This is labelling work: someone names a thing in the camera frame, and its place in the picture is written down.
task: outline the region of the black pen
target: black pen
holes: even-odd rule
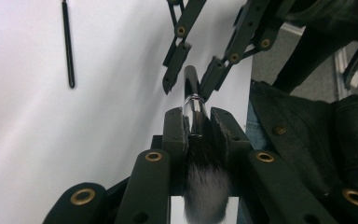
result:
[[[66,0],[62,0],[63,30],[65,32],[66,63],[68,66],[69,86],[75,87],[74,60],[72,58],[71,33],[69,32],[68,6]]]

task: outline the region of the white wall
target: white wall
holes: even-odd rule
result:
[[[244,1],[208,1],[187,42],[201,78],[222,56]],[[41,223],[75,184],[110,188],[183,103],[183,75],[165,95],[173,38],[166,0],[68,0],[76,84],[69,89],[61,1],[0,0],[0,223]],[[251,59],[207,106],[246,121]]]

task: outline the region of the screw hole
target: screw hole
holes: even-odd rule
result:
[[[155,159],[158,158],[158,154],[150,154],[149,159]]]
[[[317,218],[316,216],[311,215],[311,214],[306,214],[304,216],[304,220],[309,224],[320,224],[321,223],[319,221],[319,218]]]
[[[133,217],[133,221],[136,223],[145,223],[148,219],[149,216],[144,212],[138,213]]]
[[[265,155],[265,154],[260,155],[260,158],[263,159],[263,160],[269,160],[269,159],[271,159],[271,157],[270,157],[269,155]]]
[[[185,31],[186,31],[186,29],[185,29],[185,27],[183,27],[183,26],[180,26],[180,27],[178,28],[178,34],[179,34],[179,35],[184,35],[184,34],[185,34]]]
[[[81,192],[76,195],[77,200],[85,200],[87,199],[91,194],[89,192]]]
[[[261,42],[261,47],[264,49],[264,48],[267,48],[269,47],[269,45],[271,44],[271,40],[270,39],[265,39]]]
[[[232,61],[232,62],[237,61],[239,58],[240,58],[240,56],[238,56],[238,54],[233,54],[233,55],[231,55],[231,61]]]

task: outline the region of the makeup brush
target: makeup brush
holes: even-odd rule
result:
[[[213,224],[226,216],[230,182],[224,149],[214,145],[211,122],[204,101],[198,95],[200,84],[195,67],[185,68],[187,132],[185,213],[191,224]]]

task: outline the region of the gray floor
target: gray floor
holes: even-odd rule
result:
[[[272,84],[295,49],[299,38],[299,35],[281,30],[271,50],[254,56],[252,79]],[[329,103],[336,101],[337,83],[333,57],[322,63],[292,95]]]

